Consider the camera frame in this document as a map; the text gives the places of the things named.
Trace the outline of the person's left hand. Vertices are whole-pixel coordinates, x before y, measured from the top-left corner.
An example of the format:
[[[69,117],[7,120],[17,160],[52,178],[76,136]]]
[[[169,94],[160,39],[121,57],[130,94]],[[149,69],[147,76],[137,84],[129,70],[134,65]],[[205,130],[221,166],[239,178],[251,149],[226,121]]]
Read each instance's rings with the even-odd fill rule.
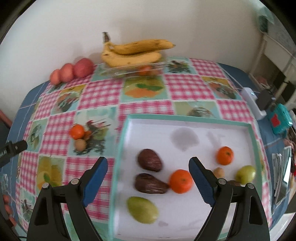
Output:
[[[9,220],[10,220],[10,222],[11,222],[11,224],[13,225],[13,227],[15,227],[16,226],[16,221],[15,221],[15,219],[12,217],[12,209],[11,209],[11,207],[10,207],[10,197],[8,196],[8,195],[3,195],[3,201],[4,201],[4,207],[5,207],[5,210],[6,210],[6,212],[7,212],[7,214],[8,214],[8,216],[9,216]]]

